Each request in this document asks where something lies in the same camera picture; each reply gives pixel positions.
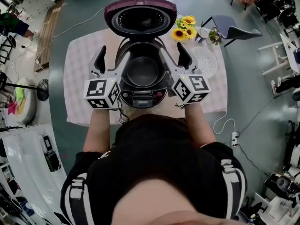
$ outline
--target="person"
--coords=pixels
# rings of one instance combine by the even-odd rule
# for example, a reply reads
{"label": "person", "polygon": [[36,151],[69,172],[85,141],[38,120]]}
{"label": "person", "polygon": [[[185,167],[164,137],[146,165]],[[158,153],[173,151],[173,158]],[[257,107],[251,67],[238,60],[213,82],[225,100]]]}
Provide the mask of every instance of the person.
{"label": "person", "polygon": [[263,17],[265,23],[279,16],[280,10],[283,10],[285,5],[295,6],[295,1],[294,0],[270,0],[266,9],[268,11],[267,15]]}
{"label": "person", "polygon": [[278,84],[275,81],[271,81],[273,95],[277,95],[280,92],[286,91],[290,88],[300,88],[300,75],[290,77],[282,81],[282,78],[278,78]]}
{"label": "person", "polygon": [[[247,189],[241,164],[216,141],[200,103],[185,116],[143,114],[119,128],[110,149],[109,110],[94,110],[61,190],[64,215],[77,225],[241,224],[225,219]],[[239,193],[227,190],[227,172]]]}
{"label": "person", "polygon": [[0,28],[2,29],[2,33],[6,35],[12,32],[19,34],[23,38],[34,36],[34,33],[28,30],[29,25],[11,13],[3,13],[0,15]]}

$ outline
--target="gray chair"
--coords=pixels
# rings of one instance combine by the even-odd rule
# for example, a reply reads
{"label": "gray chair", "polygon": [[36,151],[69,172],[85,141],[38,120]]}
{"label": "gray chair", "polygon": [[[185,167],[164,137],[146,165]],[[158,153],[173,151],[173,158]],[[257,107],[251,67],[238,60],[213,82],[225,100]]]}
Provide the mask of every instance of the gray chair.
{"label": "gray chair", "polygon": [[230,42],[225,44],[228,46],[230,43],[238,40],[248,40],[250,38],[260,37],[262,33],[257,30],[252,30],[251,32],[239,29],[232,17],[215,15],[211,16],[202,26],[204,27],[210,20],[213,20],[216,27],[220,31],[223,39],[232,39]]}

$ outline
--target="table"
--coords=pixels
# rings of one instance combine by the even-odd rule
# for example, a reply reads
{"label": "table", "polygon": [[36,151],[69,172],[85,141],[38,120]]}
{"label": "table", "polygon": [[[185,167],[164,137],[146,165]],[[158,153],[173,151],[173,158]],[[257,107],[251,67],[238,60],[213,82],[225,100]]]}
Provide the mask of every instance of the table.
{"label": "table", "polygon": [[[172,58],[177,62],[179,52],[176,42],[171,37],[171,31],[160,38],[165,43]],[[82,126],[89,125],[92,108],[83,99],[84,81],[89,79],[89,62],[95,52],[103,45],[106,45],[106,69],[114,68],[116,53],[122,39],[123,37],[116,35],[110,29],[106,29],[80,37],[69,44],[63,80],[68,122]],[[213,45],[209,40],[199,44],[191,41],[187,44],[187,47],[193,47],[195,45],[204,46],[211,50],[217,59],[218,67],[215,75],[209,79],[212,92],[201,102],[203,110],[205,113],[226,111],[227,78],[221,48],[220,46]],[[180,98],[178,96],[169,97],[166,95],[164,100],[158,104],[155,109],[157,110],[157,114],[174,118],[184,117],[184,110],[175,107],[175,104],[182,104]],[[111,124],[119,124],[119,118],[119,111],[110,111]]]}
{"label": "table", "polygon": [[[293,54],[293,52],[295,51],[295,49],[297,49],[297,47],[294,44],[292,44],[292,42],[287,37],[283,36],[282,34],[280,34],[280,36],[281,36],[282,42],[274,43],[274,44],[260,47],[257,49],[258,51],[261,51],[263,49],[272,48],[273,53],[274,53],[275,62],[276,62],[275,67],[272,67],[269,70],[263,72],[262,75],[266,75],[268,73],[271,73],[273,71],[281,69],[287,65],[290,65],[290,67],[294,73],[298,74],[300,71],[300,64],[298,64],[296,62],[294,54]],[[276,47],[279,45],[282,45],[282,44],[285,47],[285,51],[286,51],[286,55],[287,55],[286,57],[280,57],[276,51]]]}

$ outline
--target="yellow flower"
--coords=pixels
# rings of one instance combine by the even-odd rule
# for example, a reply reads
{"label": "yellow flower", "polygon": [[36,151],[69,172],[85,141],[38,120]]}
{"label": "yellow flower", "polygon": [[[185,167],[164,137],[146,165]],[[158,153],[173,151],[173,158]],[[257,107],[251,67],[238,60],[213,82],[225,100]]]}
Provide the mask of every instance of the yellow flower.
{"label": "yellow flower", "polygon": [[196,24],[196,21],[195,21],[195,17],[194,16],[185,16],[185,17],[182,17],[182,21],[191,25],[191,24]]}
{"label": "yellow flower", "polygon": [[183,41],[187,39],[187,33],[181,28],[176,28],[172,30],[172,37],[177,41]]}
{"label": "yellow flower", "polygon": [[180,24],[180,26],[183,27],[183,28],[185,28],[186,26],[188,26],[188,24],[187,24],[186,22],[182,22],[182,23]]}
{"label": "yellow flower", "polygon": [[190,40],[192,38],[194,38],[196,36],[196,34],[197,34],[197,30],[194,27],[192,27],[192,26],[186,26],[185,32],[187,33],[187,37]]}

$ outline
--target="purple lid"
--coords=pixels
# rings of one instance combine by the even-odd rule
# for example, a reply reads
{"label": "purple lid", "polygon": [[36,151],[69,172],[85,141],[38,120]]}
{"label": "purple lid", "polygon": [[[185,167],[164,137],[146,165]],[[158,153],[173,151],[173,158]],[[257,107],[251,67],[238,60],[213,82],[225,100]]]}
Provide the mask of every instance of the purple lid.
{"label": "purple lid", "polygon": [[176,17],[176,5],[166,0],[120,0],[104,11],[105,21],[114,33],[138,40],[167,33]]}

